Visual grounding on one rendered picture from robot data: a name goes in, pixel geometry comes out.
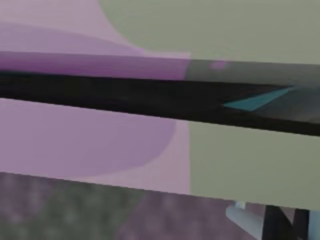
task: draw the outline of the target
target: teal shape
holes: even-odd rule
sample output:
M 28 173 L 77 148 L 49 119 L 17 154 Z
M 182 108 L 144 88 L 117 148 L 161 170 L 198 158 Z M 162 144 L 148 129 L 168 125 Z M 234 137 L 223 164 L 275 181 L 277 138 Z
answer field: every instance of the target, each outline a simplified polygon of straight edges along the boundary
M 224 106 L 227 108 L 239 109 L 239 110 L 251 112 L 287 94 L 292 89 L 293 89 L 292 87 L 280 89 L 280 90 L 260 94 L 258 96 L 254 96 L 254 97 L 250 97 L 250 98 L 246 98 L 238 101 L 228 102 L 224 104 Z

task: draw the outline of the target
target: teal triangle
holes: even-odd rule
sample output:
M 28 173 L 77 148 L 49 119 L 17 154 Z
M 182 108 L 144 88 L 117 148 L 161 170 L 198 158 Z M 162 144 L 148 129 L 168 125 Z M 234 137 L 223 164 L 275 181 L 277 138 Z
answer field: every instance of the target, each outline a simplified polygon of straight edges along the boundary
M 244 111 L 255 111 L 261 108 L 263 105 L 270 103 L 271 101 L 287 94 L 292 90 L 292 87 L 280 89 L 264 94 L 260 94 L 258 96 L 246 98 L 243 100 L 232 101 L 224 104 L 227 108 L 239 109 Z

